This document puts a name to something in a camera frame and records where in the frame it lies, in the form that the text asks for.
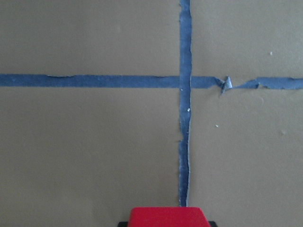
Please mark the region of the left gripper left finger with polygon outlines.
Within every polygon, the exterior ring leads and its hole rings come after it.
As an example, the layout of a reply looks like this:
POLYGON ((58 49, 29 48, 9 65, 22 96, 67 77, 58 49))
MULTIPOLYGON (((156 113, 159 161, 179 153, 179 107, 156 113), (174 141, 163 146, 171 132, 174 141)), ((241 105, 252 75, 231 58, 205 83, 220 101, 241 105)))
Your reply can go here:
POLYGON ((127 221, 122 221, 118 223, 118 227, 127 227, 128 226, 128 222, 127 221))

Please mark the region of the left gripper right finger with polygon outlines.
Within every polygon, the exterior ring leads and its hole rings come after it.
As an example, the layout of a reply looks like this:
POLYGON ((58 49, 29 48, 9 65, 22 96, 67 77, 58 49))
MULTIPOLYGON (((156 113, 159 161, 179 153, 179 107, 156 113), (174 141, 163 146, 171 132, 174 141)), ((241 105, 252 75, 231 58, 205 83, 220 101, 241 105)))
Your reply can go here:
POLYGON ((208 221, 210 227, 216 227, 216 222, 215 221, 208 221))

